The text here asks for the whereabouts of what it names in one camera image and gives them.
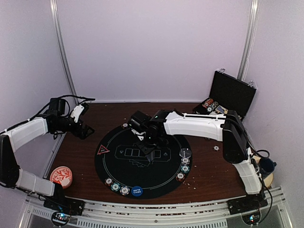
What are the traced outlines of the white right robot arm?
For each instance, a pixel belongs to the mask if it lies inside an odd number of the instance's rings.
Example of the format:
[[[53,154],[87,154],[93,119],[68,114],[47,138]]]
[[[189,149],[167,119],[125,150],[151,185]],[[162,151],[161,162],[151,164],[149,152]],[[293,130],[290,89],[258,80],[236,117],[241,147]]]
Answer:
[[[262,201],[262,178],[253,160],[257,154],[236,111],[227,114],[203,115],[159,110],[153,117],[136,111],[128,123],[140,141],[137,143],[148,160],[167,135],[188,135],[222,142],[223,158],[234,165],[248,194],[243,204],[254,209]]]

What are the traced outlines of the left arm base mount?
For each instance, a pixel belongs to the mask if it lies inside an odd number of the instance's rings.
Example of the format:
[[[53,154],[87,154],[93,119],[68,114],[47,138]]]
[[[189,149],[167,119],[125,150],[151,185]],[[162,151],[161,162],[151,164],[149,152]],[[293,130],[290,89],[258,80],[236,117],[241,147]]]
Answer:
[[[65,196],[63,187],[55,185],[52,196],[40,195],[43,198],[43,206],[52,209],[51,222],[55,227],[62,228],[67,225],[73,216],[81,216],[85,207],[85,202]]]

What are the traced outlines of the blue small blind button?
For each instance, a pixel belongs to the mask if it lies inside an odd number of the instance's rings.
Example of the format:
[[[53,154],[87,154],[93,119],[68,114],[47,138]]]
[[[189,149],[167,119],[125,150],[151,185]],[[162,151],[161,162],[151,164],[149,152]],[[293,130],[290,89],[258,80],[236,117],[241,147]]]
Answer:
[[[134,186],[132,187],[131,189],[131,194],[134,196],[134,197],[139,197],[143,194],[143,189],[142,187],[140,186]]]

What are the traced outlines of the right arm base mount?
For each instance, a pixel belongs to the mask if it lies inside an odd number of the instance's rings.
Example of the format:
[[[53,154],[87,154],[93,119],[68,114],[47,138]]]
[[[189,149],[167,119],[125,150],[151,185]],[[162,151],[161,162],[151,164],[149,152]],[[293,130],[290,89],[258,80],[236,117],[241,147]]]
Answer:
[[[268,202],[263,191],[227,201],[230,215],[241,214],[243,222],[250,226],[261,222],[261,208],[267,205]]]

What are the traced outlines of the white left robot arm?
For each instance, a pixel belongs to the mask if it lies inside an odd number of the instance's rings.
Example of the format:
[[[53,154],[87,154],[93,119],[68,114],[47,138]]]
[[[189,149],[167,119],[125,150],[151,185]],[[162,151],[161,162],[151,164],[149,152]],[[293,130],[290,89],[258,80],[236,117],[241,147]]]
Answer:
[[[22,169],[15,157],[19,149],[37,138],[58,132],[70,132],[75,137],[84,140],[95,131],[81,120],[76,122],[74,118],[67,117],[55,119],[39,117],[6,131],[0,135],[0,183],[6,188],[19,188],[50,196],[50,204],[58,211],[64,211],[68,207],[68,200],[56,192],[61,186]]]

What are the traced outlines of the red triangular all-in marker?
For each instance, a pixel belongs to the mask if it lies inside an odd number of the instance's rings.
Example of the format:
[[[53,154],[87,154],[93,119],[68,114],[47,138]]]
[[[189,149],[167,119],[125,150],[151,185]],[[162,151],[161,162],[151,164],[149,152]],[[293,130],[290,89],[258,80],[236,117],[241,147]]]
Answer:
[[[108,152],[109,152],[109,149],[107,149],[103,145],[100,145],[99,148],[98,148],[98,150],[97,150],[97,154],[96,155],[101,155],[101,154],[108,153]]]

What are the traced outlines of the blue white chip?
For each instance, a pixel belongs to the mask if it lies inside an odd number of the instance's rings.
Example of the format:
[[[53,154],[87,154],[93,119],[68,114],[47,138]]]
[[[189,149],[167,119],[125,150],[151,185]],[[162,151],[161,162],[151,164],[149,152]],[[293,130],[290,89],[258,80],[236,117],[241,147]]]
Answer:
[[[130,193],[130,188],[127,187],[127,186],[122,186],[120,188],[120,193],[123,195],[123,196],[126,196]]]
[[[182,163],[182,166],[184,166],[184,165],[189,165],[190,159],[187,158],[187,157],[183,157],[183,158],[181,159],[181,163]]]

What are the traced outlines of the clear round dealer button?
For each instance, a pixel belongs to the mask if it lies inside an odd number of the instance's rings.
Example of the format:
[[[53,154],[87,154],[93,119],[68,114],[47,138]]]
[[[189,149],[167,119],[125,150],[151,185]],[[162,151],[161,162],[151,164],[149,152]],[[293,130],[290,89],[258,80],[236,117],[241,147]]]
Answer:
[[[180,157],[190,158],[192,156],[192,151],[189,148],[182,148],[179,152]]]

